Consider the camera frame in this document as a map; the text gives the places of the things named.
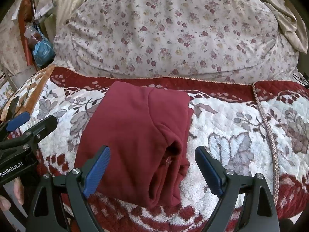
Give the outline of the person's left hand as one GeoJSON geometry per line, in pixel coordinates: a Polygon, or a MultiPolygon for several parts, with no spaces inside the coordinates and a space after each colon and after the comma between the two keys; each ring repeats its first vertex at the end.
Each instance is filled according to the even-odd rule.
{"type": "MultiPolygon", "coordinates": [[[[20,177],[17,177],[16,179],[14,179],[13,193],[17,201],[19,202],[19,204],[23,205],[24,204],[24,186],[21,182],[20,177]]],[[[10,209],[11,203],[7,198],[0,196],[0,207],[2,211],[7,211],[10,209]]]]}

